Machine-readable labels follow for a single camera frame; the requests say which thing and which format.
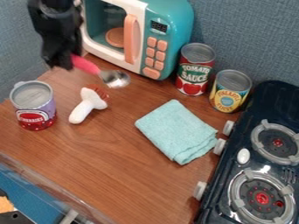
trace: spoon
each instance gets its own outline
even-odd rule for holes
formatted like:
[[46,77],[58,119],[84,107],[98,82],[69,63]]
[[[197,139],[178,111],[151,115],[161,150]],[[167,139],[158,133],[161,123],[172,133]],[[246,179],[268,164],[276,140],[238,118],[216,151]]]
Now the spoon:
[[93,62],[78,55],[72,54],[72,63],[79,70],[88,74],[98,75],[110,88],[124,88],[131,82],[128,74],[119,70],[101,71]]

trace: orange button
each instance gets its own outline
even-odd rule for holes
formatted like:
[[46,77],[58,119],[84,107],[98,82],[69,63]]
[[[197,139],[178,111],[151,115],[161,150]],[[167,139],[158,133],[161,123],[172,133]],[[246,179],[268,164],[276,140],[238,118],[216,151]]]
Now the orange button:
[[157,60],[155,62],[155,69],[159,70],[159,71],[162,71],[164,69],[164,63]]
[[156,38],[149,37],[148,38],[148,46],[156,47]]
[[152,68],[150,68],[150,67],[145,67],[145,68],[143,69],[143,74],[144,74],[145,76],[150,77],[151,79],[154,79],[154,80],[159,79],[159,78],[160,78],[160,75],[161,75],[159,71],[157,71],[157,70],[155,70],[155,69],[152,69]]
[[152,66],[154,66],[154,60],[153,59],[151,59],[151,58],[146,58],[145,59],[145,65],[147,65],[148,67],[152,67]]
[[151,58],[154,58],[154,56],[155,56],[155,49],[150,48],[150,47],[146,48],[146,55],[150,56]]
[[158,46],[157,46],[157,48],[158,48],[160,51],[165,52],[166,49],[167,49],[167,45],[168,45],[168,43],[167,43],[166,41],[164,41],[164,40],[159,40],[159,41],[158,41]]
[[160,61],[164,61],[166,57],[166,54],[164,52],[156,52],[156,59]]

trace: blue towel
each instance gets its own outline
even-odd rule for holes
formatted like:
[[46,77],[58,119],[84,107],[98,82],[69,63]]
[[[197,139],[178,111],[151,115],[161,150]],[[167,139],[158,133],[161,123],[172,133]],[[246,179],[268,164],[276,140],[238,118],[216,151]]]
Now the blue towel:
[[217,130],[179,101],[171,100],[136,121],[135,126],[171,161],[185,165],[217,142]]

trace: tomato sauce can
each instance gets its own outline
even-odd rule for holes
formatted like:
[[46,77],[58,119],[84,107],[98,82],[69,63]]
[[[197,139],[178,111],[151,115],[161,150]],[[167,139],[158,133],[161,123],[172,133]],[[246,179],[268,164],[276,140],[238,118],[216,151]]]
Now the tomato sauce can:
[[176,86],[185,95],[201,95],[208,85],[216,54],[204,44],[183,46],[177,71]]
[[18,123],[27,130],[44,130],[56,120],[52,88],[37,80],[21,81],[10,92]]
[[242,72],[220,71],[212,87],[210,103],[221,112],[236,112],[248,97],[252,85],[251,79]]

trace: wooden table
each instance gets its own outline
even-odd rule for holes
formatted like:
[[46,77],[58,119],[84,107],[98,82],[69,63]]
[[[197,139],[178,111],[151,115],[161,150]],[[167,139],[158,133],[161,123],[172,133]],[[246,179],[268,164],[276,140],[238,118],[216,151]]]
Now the wooden table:
[[[86,58],[103,69],[118,69],[92,55]],[[90,83],[102,85],[100,79],[79,70],[45,73],[39,80],[54,90],[58,121],[43,131],[22,129],[5,101],[0,105],[1,152],[65,187],[116,223],[190,223],[198,209],[193,189],[199,180],[208,181],[219,158],[210,152],[180,166],[134,123],[171,99],[181,101],[219,132],[226,120],[236,120],[239,114],[214,110],[207,94],[181,94],[170,79],[155,81],[136,74],[131,78],[126,88],[107,89],[109,108],[94,110],[85,122],[72,125],[68,116],[80,102],[80,89]]]

